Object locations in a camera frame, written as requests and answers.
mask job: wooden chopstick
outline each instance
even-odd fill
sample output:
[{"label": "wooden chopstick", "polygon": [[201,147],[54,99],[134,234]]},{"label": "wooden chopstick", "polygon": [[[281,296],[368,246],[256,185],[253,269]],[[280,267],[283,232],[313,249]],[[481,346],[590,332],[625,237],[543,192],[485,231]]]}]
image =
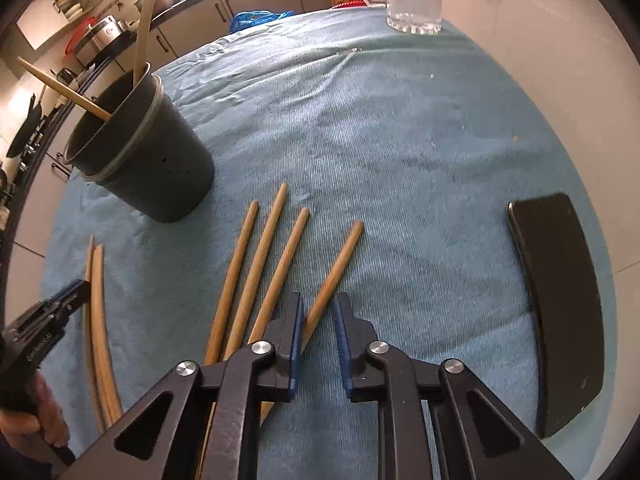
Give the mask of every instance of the wooden chopstick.
[{"label": "wooden chopstick", "polygon": [[94,360],[97,375],[98,394],[104,408],[107,428],[110,428],[121,416],[122,406],[111,365],[111,353],[107,338],[107,325],[104,315],[104,245],[94,250],[91,268],[91,324],[94,343]]},{"label": "wooden chopstick", "polygon": [[[91,281],[91,268],[94,257],[95,237],[91,235],[89,245],[86,249],[86,262],[84,264],[84,280]],[[84,334],[84,364],[86,367],[86,378],[89,384],[91,404],[94,407],[95,425],[98,434],[104,433],[104,415],[100,406],[98,396],[97,378],[95,376],[94,345],[91,331],[91,298],[82,306],[82,333]]]},{"label": "wooden chopstick", "polygon": [[[347,267],[349,260],[351,259],[351,255],[353,254],[353,250],[360,239],[360,235],[364,231],[364,224],[361,220],[356,220],[353,228],[351,228],[351,232],[349,236],[342,246],[338,257],[335,259],[333,267],[329,271],[329,274],[324,279],[322,286],[320,287],[320,291],[316,296],[316,300],[314,304],[309,309],[309,312],[306,314],[305,323],[302,326],[302,350],[306,348],[311,339],[311,336],[314,334],[318,323],[324,313],[324,310],[331,299],[332,294],[335,292],[335,288],[338,286],[338,282],[340,282],[340,278],[344,274],[344,269]],[[269,415],[269,412],[273,408],[273,402],[263,402],[260,407],[260,423],[263,423],[264,420]]]},{"label": "wooden chopstick", "polygon": [[260,277],[262,276],[262,269],[271,247],[271,241],[273,240],[273,234],[280,218],[280,212],[284,206],[284,202],[287,198],[287,184],[282,184],[280,190],[276,195],[267,218],[267,223],[260,236],[258,242],[258,248],[255,250],[254,260],[251,262],[249,268],[249,274],[244,282],[244,288],[242,289],[242,296],[238,302],[238,309],[236,310],[236,316],[234,317],[233,325],[231,326],[231,332],[229,333],[229,339],[226,342],[225,354],[223,360],[227,360],[231,355],[240,348],[242,345],[242,339],[244,338],[244,331],[249,321],[249,315],[251,314],[251,307],[254,304],[255,295],[258,291],[258,285],[260,285]]},{"label": "wooden chopstick", "polygon": [[222,292],[220,293],[220,300],[218,301],[216,315],[214,316],[213,323],[211,324],[209,341],[204,355],[205,366],[217,363],[220,358],[220,350],[225,336],[229,311],[231,310],[231,304],[233,303],[234,294],[236,293],[236,285],[238,284],[238,276],[242,269],[244,254],[246,253],[249,238],[251,237],[251,233],[254,228],[255,217],[258,215],[258,208],[258,201],[254,200],[249,204],[249,208],[246,211],[244,222],[240,229],[240,235],[236,242],[236,248],[226,272],[225,283],[222,285]]},{"label": "wooden chopstick", "polygon": [[293,256],[296,253],[298,242],[302,237],[302,232],[305,230],[306,220],[308,218],[309,208],[303,207],[300,210],[296,223],[293,225],[287,245],[285,245],[284,250],[282,251],[282,256],[280,257],[278,266],[273,273],[267,293],[264,295],[264,300],[262,300],[262,305],[258,311],[258,317],[255,319],[254,327],[251,330],[249,340],[247,341],[248,344],[254,343],[262,338],[264,330],[267,328],[267,324],[271,320],[271,314],[273,314],[273,309],[278,301],[282,285],[284,285],[287,272],[289,272],[289,266],[291,265]]},{"label": "wooden chopstick", "polygon": [[146,42],[149,38],[151,19],[153,18],[156,0],[142,0],[140,20],[138,22],[138,36],[133,62],[133,86],[137,85],[145,71]]},{"label": "wooden chopstick", "polygon": [[80,95],[78,92],[74,92],[71,88],[63,85],[60,81],[51,77],[49,74],[43,72],[39,68],[33,66],[31,63],[24,60],[20,56],[18,56],[18,63],[27,72],[29,72],[33,76],[36,76],[36,78],[42,81],[45,85],[53,88],[56,92],[75,102],[79,107],[84,108],[87,112],[95,115],[99,119],[108,121],[109,117],[111,117],[111,114],[108,113],[108,111],[103,110],[99,106],[95,105],[93,101],[90,101],[83,95]]}]

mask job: blue cloth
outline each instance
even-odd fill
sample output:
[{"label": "blue cloth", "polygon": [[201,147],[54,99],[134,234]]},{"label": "blue cloth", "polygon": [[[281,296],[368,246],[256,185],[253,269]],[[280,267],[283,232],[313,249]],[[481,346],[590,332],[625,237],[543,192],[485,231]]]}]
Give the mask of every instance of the blue cloth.
[{"label": "blue cloth", "polygon": [[288,10],[287,12],[281,12],[275,14],[268,10],[252,10],[251,12],[238,12],[231,20],[229,25],[229,33],[239,32],[246,28],[257,27],[264,23],[274,22],[275,20],[281,20],[282,18],[288,18],[293,16],[295,12]]},{"label": "blue cloth", "polygon": [[[74,174],[42,282],[46,296],[81,276],[90,234],[106,245],[106,315],[125,408],[177,362],[202,360],[246,207],[254,198],[261,204],[249,260],[274,194],[288,182],[257,303],[302,206],[311,218],[284,291],[300,291],[307,308],[361,218],[366,232],[339,285],[356,314],[411,357],[461,358],[533,428],[534,325],[505,206],[561,190],[594,260],[606,376],[597,399],[545,443],[576,479],[585,474],[616,360],[609,257],[558,138],[484,51],[448,23],[437,36],[412,36],[387,27],[382,10],[327,10],[221,38],[159,74],[213,154],[212,189],[183,220],[159,224]],[[67,332],[44,373],[81,452],[96,431],[80,316]],[[330,315],[301,368],[295,401],[276,407],[263,427],[258,476],[375,478],[376,407],[346,399]]]}]

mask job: smartphone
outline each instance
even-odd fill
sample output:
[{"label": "smartphone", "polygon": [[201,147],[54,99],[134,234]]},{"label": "smartphone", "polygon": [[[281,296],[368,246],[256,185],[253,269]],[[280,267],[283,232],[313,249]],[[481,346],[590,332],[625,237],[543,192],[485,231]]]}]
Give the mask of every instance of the smartphone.
[{"label": "smartphone", "polygon": [[510,202],[507,216],[536,320],[536,431],[547,437],[567,425],[602,389],[600,294],[587,241],[567,195]]}]

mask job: cooking pot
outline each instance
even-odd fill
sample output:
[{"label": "cooking pot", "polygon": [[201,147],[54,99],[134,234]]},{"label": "cooking pot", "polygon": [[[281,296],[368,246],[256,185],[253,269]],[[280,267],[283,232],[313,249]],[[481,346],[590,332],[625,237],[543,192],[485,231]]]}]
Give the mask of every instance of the cooking pot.
[{"label": "cooking pot", "polygon": [[84,36],[74,47],[74,56],[84,67],[98,63],[114,40],[124,33],[113,16],[107,16],[94,26],[89,25]]}]

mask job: black tool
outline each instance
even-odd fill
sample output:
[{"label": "black tool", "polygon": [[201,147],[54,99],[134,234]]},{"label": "black tool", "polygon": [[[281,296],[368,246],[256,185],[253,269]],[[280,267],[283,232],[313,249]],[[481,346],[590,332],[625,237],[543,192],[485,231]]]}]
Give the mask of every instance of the black tool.
[{"label": "black tool", "polygon": [[380,341],[333,302],[342,383],[351,402],[378,402],[378,479],[431,480],[421,400],[429,401],[444,480],[572,480],[561,463],[458,359],[434,365]]},{"label": "black tool", "polygon": [[228,361],[183,361],[151,388],[62,475],[63,480],[190,480],[216,409],[202,480],[255,480],[260,402],[289,402],[296,391],[303,309],[290,294],[261,341]]},{"label": "black tool", "polygon": [[536,320],[537,432],[551,436],[602,389],[604,326],[598,281],[567,195],[510,202],[507,216]]},{"label": "black tool", "polygon": [[[48,300],[33,305],[2,331],[0,408],[37,415],[33,375],[65,334],[69,316],[88,301],[90,285],[76,280]],[[57,475],[75,460],[68,447],[49,447],[41,435],[25,436]]]}]

